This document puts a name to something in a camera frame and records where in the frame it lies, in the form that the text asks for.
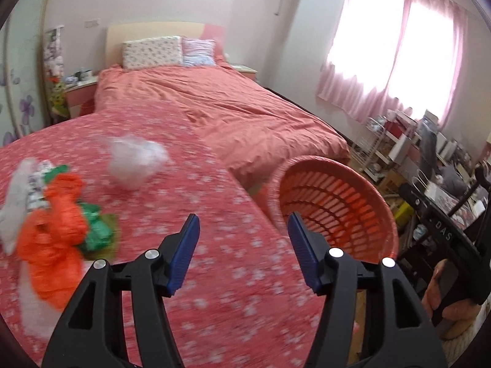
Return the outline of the white floral pillow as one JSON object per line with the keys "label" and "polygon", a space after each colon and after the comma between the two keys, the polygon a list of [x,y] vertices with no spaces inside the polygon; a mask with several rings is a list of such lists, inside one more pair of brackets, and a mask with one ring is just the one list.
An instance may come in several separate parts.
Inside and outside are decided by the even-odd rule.
{"label": "white floral pillow", "polygon": [[180,36],[158,36],[123,43],[122,66],[126,70],[182,64]]}

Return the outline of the white plastic bag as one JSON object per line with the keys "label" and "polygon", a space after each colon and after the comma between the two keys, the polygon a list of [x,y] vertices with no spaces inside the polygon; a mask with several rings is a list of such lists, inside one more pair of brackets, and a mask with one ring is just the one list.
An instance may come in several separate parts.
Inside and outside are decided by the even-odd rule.
{"label": "white plastic bag", "polygon": [[1,244],[4,253],[12,255],[17,236],[27,214],[29,196],[38,189],[34,158],[21,161],[10,179],[4,205],[1,208]]}

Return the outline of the olive green plastic bag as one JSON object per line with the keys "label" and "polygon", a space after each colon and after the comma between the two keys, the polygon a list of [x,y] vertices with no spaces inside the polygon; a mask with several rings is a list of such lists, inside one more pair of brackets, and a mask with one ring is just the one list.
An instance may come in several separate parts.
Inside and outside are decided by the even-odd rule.
{"label": "olive green plastic bag", "polygon": [[104,258],[111,261],[117,254],[121,230],[115,214],[104,213],[89,223],[89,232],[79,246],[86,260]]}

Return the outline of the small red waste bin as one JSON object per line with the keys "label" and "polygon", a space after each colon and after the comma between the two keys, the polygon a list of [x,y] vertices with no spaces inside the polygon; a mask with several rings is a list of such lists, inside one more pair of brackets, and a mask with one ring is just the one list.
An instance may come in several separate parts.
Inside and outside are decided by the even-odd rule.
{"label": "small red waste bin", "polygon": [[79,116],[90,115],[95,110],[95,100],[91,98],[80,105]]}

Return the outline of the pink striped pillow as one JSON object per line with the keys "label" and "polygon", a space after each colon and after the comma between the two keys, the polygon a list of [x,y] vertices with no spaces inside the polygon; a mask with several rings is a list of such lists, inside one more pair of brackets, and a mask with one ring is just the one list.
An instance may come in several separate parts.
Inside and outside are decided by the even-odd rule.
{"label": "pink striped pillow", "polygon": [[182,40],[183,64],[186,67],[215,66],[215,41],[184,37]]}

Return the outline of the beige wooden headboard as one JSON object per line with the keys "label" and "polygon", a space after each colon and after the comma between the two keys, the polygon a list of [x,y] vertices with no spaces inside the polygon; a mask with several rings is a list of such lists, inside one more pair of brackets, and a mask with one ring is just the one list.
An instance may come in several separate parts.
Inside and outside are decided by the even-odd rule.
{"label": "beige wooden headboard", "polygon": [[133,22],[112,24],[106,32],[105,68],[122,64],[124,42],[158,36],[186,36],[213,39],[219,54],[223,53],[226,28],[199,22]]}

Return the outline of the orange plastic bag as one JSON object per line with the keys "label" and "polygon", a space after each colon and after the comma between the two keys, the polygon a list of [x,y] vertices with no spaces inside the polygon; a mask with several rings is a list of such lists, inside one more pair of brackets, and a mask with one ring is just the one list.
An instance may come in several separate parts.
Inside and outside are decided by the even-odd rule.
{"label": "orange plastic bag", "polygon": [[17,239],[17,255],[27,264],[34,292],[59,311],[83,276],[84,258],[78,246],[89,224],[77,204],[82,185],[77,174],[61,173],[53,178],[44,191],[49,206],[27,215]]}

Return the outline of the white plastic wad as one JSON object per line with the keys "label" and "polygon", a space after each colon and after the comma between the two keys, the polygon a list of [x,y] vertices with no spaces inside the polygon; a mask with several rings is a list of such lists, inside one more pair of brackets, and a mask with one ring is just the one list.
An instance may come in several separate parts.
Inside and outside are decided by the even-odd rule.
{"label": "white plastic wad", "polygon": [[125,190],[138,190],[171,161],[162,144],[138,136],[109,136],[103,144],[108,173]]}

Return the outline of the clear bubble wrap sheet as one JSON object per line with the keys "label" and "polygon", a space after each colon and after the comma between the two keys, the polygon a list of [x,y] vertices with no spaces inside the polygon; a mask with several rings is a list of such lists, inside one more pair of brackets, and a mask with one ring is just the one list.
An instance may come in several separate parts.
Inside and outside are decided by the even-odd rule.
{"label": "clear bubble wrap sheet", "polygon": [[27,263],[20,265],[18,299],[24,332],[48,341],[61,313],[34,292]]}

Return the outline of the plush toy display tube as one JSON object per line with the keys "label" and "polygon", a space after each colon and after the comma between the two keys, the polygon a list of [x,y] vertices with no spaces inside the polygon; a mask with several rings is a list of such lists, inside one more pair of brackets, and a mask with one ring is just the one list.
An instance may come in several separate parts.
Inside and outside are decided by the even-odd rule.
{"label": "plush toy display tube", "polygon": [[53,117],[67,119],[70,114],[65,97],[64,61],[62,56],[62,29],[58,26],[45,32],[43,67],[48,107]]}

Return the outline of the salmon pink duvet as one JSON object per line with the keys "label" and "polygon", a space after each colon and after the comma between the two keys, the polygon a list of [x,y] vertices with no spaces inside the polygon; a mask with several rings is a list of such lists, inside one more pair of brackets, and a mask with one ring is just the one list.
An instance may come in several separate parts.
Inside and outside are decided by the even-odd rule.
{"label": "salmon pink duvet", "polygon": [[291,158],[350,160],[345,138],[333,127],[222,60],[215,66],[129,70],[114,65],[101,71],[95,108],[125,101],[175,103],[246,189],[268,180]]}

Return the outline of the pink white nightstand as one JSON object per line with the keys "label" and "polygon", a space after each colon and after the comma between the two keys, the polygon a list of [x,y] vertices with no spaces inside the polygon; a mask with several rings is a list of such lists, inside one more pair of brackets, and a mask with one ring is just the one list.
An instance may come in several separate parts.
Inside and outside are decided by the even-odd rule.
{"label": "pink white nightstand", "polygon": [[75,86],[65,90],[65,97],[68,104],[70,118],[79,117],[80,105],[93,98],[97,90],[98,76],[93,76],[85,82],[78,82]]}

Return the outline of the right bedside nightstand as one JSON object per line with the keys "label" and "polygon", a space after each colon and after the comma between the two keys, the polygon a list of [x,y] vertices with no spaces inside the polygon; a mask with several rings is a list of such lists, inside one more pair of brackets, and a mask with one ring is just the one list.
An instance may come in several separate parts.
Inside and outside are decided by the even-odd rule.
{"label": "right bedside nightstand", "polygon": [[234,64],[231,67],[241,75],[253,80],[254,82],[256,81],[257,70],[238,64]]}

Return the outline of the red floral bed quilt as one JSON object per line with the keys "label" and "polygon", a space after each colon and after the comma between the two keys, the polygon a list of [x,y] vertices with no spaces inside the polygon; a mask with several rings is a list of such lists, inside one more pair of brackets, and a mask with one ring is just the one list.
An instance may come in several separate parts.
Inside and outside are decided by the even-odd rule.
{"label": "red floral bed quilt", "polygon": [[[108,136],[163,144],[160,173],[129,192],[107,170]],[[1,149],[1,188],[25,158],[65,164],[83,180],[82,199],[117,216],[122,263],[177,232],[189,214],[201,235],[182,288],[165,302],[188,367],[301,367],[322,301],[305,286],[281,235],[172,103],[135,103],[39,130]]]}

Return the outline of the cluttered white shelf unit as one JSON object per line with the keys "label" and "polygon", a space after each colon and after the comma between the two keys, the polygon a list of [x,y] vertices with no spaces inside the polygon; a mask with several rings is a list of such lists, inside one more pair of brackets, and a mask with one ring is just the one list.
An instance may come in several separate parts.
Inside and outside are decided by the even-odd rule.
{"label": "cluttered white shelf unit", "polygon": [[426,111],[421,120],[411,122],[406,132],[397,138],[388,155],[391,169],[382,183],[387,185],[392,181],[395,187],[400,187],[409,182],[419,190],[436,184],[455,198],[464,197],[470,190],[469,185],[456,167],[439,154],[449,145],[439,133],[438,117]]}

